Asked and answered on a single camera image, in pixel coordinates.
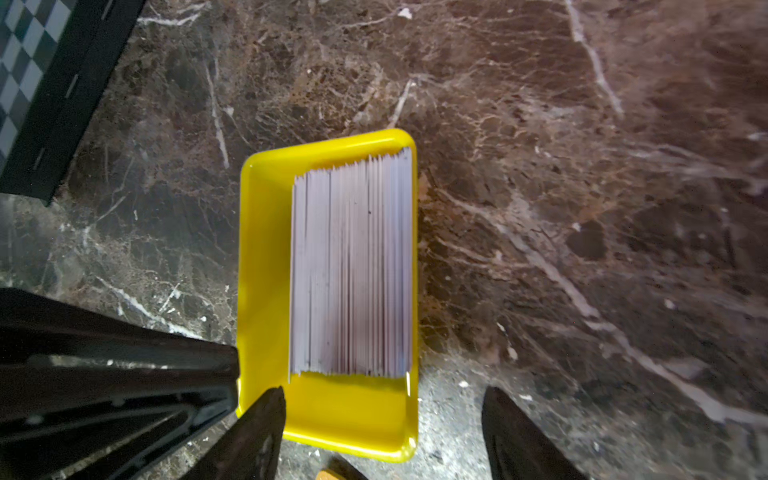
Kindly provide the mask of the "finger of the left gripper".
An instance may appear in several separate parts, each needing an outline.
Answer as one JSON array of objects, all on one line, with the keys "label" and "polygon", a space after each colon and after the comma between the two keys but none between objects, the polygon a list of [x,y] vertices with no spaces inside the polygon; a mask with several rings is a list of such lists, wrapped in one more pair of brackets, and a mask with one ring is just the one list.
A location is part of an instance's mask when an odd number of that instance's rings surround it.
[{"label": "finger of the left gripper", "polygon": [[1,292],[1,475],[133,479],[229,415],[237,350]]}]

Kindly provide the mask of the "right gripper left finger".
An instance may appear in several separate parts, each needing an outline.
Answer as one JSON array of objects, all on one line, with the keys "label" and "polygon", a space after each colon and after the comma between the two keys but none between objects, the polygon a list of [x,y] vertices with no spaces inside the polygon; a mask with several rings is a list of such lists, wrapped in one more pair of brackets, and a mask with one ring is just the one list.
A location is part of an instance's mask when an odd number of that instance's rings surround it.
[{"label": "right gripper left finger", "polygon": [[274,479],[285,423],[283,388],[270,388],[182,479]]}]

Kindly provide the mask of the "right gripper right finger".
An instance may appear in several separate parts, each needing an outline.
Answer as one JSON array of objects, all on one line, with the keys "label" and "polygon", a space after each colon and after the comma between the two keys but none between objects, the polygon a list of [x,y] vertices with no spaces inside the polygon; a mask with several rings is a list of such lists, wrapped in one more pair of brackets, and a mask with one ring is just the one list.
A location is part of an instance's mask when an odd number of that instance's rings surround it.
[{"label": "right gripper right finger", "polygon": [[494,480],[588,479],[498,387],[485,390],[481,427]]}]

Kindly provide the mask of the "yellow leather card holder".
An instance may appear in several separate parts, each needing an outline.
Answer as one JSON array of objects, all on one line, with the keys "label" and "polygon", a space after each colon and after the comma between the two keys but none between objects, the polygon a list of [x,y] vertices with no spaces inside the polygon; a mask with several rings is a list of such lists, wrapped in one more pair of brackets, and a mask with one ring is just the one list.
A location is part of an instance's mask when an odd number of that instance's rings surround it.
[{"label": "yellow leather card holder", "polygon": [[341,456],[332,457],[317,473],[316,480],[367,480],[367,477]]}]

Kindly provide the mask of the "yellow plastic card tray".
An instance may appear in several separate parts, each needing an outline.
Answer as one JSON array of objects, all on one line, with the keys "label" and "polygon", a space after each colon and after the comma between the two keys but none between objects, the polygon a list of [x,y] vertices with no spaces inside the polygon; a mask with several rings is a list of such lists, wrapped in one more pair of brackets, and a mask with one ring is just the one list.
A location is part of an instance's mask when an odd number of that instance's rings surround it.
[{"label": "yellow plastic card tray", "polygon": [[307,171],[414,150],[393,128],[268,150],[241,171],[236,347],[239,402],[248,408],[268,389],[286,400],[286,440],[390,463],[417,450],[417,369],[403,379],[290,375],[289,276],[292,184]]}]

